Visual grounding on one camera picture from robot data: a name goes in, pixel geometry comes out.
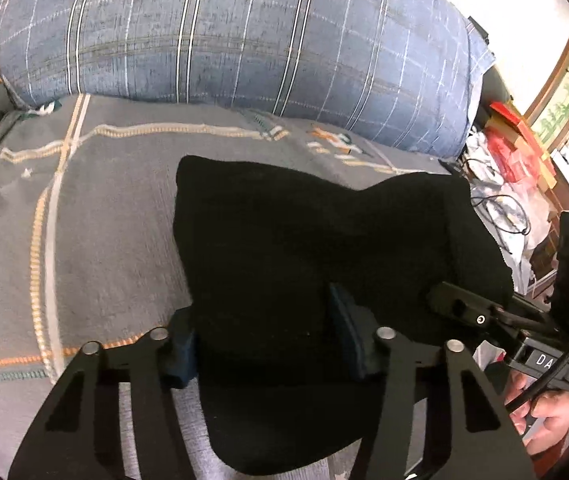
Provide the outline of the right hand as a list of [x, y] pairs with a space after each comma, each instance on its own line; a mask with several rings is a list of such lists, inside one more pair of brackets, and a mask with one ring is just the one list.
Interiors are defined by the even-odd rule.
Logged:
[[568, 434], [569, 391], [547, 390], [513, 411], [510, 419], [520, 436], [527, 431], [527, 415], [543, 420], [532, 437], [522, 439], [527, 454], [533, 456], [548, 451]]

